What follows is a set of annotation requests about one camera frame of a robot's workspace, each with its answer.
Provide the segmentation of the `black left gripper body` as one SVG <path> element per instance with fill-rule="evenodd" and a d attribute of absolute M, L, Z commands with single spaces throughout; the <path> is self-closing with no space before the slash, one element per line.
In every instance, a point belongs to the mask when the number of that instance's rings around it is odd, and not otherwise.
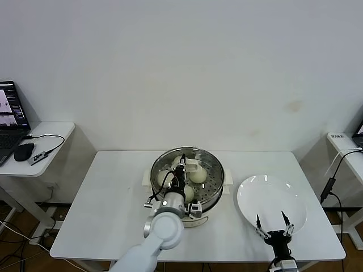
<path fill-rule="evenodd" d="M 184 166 L 177 166 L 172 172 L 173 178 L 172 183 L 169 187 L 170 192 L 179 193 L 185 195 L 185 170 Z"/>

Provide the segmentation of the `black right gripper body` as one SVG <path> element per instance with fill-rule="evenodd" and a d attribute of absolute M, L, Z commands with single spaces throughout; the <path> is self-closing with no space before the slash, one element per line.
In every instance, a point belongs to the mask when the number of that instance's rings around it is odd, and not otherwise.
<path fill-rule="evenodd" d="M 290 258 L 291 252 L 288 244 L 291 242 L 291 234 L 285 233 L 284 230 L 269 231 L 264 238 L 266 244 L 273 248 L 276 258 Z"/>

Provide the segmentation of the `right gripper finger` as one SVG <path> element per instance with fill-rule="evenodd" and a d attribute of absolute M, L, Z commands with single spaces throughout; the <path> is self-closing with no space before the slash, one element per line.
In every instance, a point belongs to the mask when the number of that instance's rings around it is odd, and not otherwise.
<path fill-rule="evenodd" d="M 261 226 L 261 221 L 260 221 L 259 215 L 256 216 L 255 230 L 260 237 L 269 237 L 269 234 L 267 232 L 265 232 Z"/>
<path fill-rule="evenodd" d="M 285 215 L 285 213 L 283 211 L 281 213 L 282 213 L 284 223 L 286 225 L 286 228 L 285 228 L 285 231 L 284 231 L 283 235 L 291 237 L 292 233 L 294 231 L 294 224 L 291 224 L 289 218 Z"/>

